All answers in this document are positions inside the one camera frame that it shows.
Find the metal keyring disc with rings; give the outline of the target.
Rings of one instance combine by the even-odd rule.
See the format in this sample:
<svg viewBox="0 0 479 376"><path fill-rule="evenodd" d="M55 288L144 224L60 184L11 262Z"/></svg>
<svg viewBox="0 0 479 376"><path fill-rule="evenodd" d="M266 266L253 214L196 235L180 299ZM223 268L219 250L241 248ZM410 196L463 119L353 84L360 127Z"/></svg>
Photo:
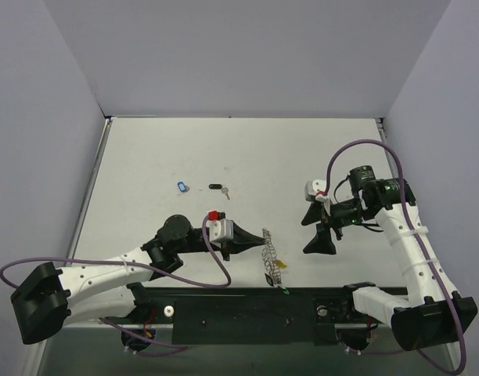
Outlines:
<svg viewBox="0 0 479 376"><path fill-rule="evenodd" d="M282 287L281 269L276 265L277 253L272 243L272 235L266 228L262 229L262 236L265 239L265 245L261 251L262 261L265 267L265 274L272 277L274 285L271 287Z"/></svg>

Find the yellow tag key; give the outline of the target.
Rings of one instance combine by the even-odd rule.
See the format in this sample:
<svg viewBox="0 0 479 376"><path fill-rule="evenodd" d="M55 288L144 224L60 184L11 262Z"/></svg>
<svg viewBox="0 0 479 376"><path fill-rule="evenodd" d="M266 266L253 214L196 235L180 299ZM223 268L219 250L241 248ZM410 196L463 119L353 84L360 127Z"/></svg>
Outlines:
<svg viewBox="0 0 479 376"><path fill-rule="evenodd" d="M286 269L287 268L287 265L282 262L281 260L276 260L276 265L280 268L280 269Z"/></svg>

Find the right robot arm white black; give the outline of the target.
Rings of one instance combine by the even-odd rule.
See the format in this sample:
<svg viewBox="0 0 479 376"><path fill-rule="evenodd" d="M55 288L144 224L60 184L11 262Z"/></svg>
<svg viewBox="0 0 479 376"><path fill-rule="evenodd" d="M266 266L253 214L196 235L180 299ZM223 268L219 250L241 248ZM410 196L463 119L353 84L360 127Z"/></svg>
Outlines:
<svg viewBox="0 0 479 376"><path fill-rule="evenodd" d="M335 255L333 242L342 238L344 227L375 220L399 264L407 296L397 298L369 282L351 284L351 293L338 302L341 316L371 316L391 328L406 351L458 341L477 315L477 306L444 274L408 183L377 179L369 165L352 169L348 181L352 197L338 203L326 195L326 181L307 181L304 198L310 206L301 223L315 224L316 234L303 252Z"/></svg>

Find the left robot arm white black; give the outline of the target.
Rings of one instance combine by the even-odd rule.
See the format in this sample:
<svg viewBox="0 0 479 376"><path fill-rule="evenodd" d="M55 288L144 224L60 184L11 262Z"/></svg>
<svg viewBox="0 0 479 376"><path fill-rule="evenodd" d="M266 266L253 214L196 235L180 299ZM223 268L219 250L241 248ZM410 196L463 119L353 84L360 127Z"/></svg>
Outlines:
<svg viewBox="0 0 479 376"><path fill-rule="evenodd" d="M144 245L107 260L33 258L36 267L10 297L22 342L41 342L66 324L96 317L126 316L142 322L150 303L139 295L124 300L121 292L129 284L161 277L177 280L182 254L207 252L223 269L231 255L264 244L264 238L242 229L225 213L210 211L199 228L184 215L172 215Z"/></svg>

